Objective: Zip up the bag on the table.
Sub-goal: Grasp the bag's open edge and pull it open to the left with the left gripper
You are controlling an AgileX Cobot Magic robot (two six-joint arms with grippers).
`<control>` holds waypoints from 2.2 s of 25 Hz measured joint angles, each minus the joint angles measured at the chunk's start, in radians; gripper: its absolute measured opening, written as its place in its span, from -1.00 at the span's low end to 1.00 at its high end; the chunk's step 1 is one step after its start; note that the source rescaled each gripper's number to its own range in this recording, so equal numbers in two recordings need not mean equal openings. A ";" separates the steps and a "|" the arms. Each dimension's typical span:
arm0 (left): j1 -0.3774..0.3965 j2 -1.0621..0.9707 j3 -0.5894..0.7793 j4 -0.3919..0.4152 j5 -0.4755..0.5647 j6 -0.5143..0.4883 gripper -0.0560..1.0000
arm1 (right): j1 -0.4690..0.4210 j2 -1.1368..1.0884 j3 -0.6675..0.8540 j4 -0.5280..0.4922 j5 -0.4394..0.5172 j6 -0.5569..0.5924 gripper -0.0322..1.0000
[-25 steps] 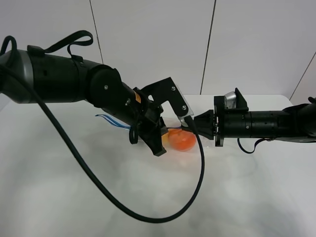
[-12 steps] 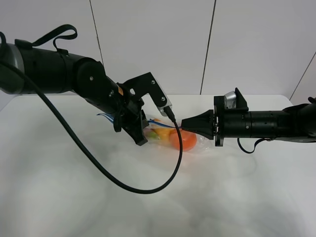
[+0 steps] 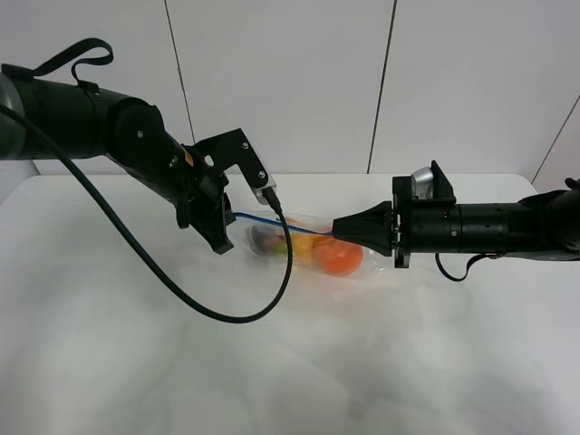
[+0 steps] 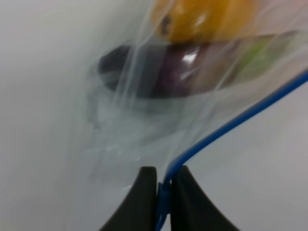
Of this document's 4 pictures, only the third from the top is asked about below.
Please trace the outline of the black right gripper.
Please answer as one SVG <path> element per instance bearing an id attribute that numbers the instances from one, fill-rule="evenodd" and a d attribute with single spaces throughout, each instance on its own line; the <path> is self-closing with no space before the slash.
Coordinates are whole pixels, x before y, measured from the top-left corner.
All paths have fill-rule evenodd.
<path id="1" fill-rule="evenodd" d="M 411 196 L 411 175 L 392 181 L 392 199 L 362 212 L 333 220 L 333 237 L 382 256 L 395 255 L 394 266 L 410 266 L 413 253 L 457 253 L 459 209 L 453 187 L 439 164 L 434 174 L 433 199 Z"/>

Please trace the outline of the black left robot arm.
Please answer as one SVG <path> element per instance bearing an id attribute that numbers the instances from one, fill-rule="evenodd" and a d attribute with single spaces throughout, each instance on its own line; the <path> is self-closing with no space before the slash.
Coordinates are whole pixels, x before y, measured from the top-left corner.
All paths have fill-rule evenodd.
<path id="1" fill-rule="evenodd" d="M 67 84 L 44 78 L 66 64 L 76 69 L 112 60 L 109 44 L 87 38 L 34 69 L 2 64 L 1 108 L 32 125 L 2 115 L 2 160 L 105 156 L 172 204 L 179 227 L 195 228 L 214 252 L 227 252 L 232 244 L 226 227 L 235 218 L 225 192 L 226 171 L 239 167 L 265 204 L 276 184 L 262 160 L 240 129 L 183 145 L 167 133 L 154 105 L 82 79 Z"/>

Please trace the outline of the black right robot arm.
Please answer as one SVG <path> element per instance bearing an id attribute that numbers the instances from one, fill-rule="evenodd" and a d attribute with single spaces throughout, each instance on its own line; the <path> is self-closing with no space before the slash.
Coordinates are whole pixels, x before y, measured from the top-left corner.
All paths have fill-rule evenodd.
<path id="1" fill-rule="evenodd" d="M 516 203 L 460 204 L 432 162 L 392 181 L 392 199 L 333 221 L 334 237 L 406 268 L 414 253 L 466 254 L 473 262 L 514 257 L 537 261 L 579 258 L 579 182 Z"/>

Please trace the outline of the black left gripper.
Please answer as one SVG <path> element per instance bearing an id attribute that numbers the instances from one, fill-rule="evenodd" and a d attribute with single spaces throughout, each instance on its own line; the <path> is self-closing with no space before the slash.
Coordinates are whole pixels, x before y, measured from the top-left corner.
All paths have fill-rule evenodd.
<path id="1" fill-rule="evenodd" d="M 192 226 L 216 254 L 225 254 L 234 247 L 227 226 L 236 221 L 225 193 L 226 171 L 237 167 L 252 190 L 259 187 L 257 173 L 267 172 L 266 166 L 240 129 L 186 147 L 183 157 L 186 172 L 176 205 L 178 226 Z"/>

